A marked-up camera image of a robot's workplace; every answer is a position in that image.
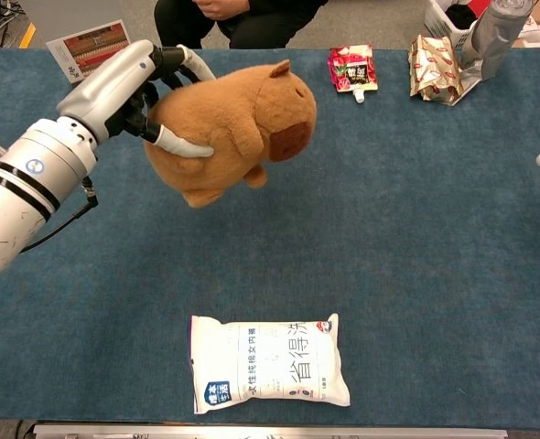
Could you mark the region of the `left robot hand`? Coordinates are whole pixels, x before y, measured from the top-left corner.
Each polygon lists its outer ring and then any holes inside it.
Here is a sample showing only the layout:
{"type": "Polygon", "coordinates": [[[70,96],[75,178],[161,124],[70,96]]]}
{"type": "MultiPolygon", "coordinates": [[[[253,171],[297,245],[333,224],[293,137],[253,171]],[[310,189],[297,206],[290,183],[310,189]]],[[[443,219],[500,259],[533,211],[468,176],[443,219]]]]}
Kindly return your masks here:
{"type": "Polygon", "coordinates": [[[210,157],[212,147],[195,145],[143,114],[144,105],[157,99],[157,93],[148,91],[146,85],[173,78],[179,70],[192,82],[215,79],[192,49],[182,45],[159,48],[149,40],[138,40],[107,59],[58,104],[57,110],[61,116],[82,123],[98,144],[126,131],[173,155],[210,157]]]}

